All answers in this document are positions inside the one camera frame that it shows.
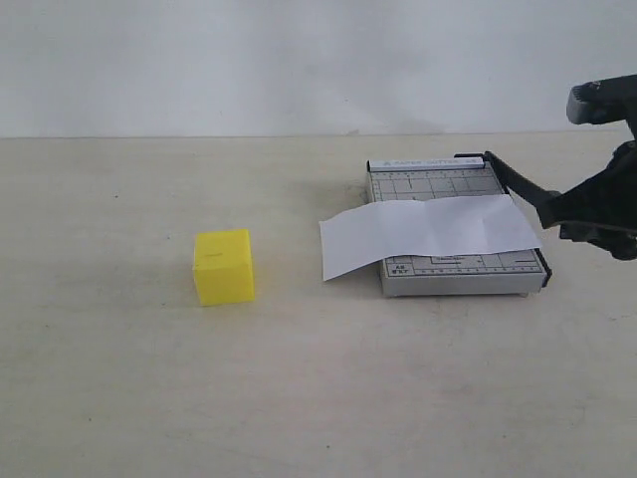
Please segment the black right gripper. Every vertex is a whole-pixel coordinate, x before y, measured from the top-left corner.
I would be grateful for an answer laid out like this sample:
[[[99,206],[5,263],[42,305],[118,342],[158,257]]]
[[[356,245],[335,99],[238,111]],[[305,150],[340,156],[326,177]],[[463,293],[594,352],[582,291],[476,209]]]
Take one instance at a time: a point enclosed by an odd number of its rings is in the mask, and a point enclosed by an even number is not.
[[[561,225],[559,238],[588,243],[616,260],[636,259],[636,75],[604,83],[606,121],[625,121],[633,134],[613,152],[607,171],[536,208],[543,228]]]

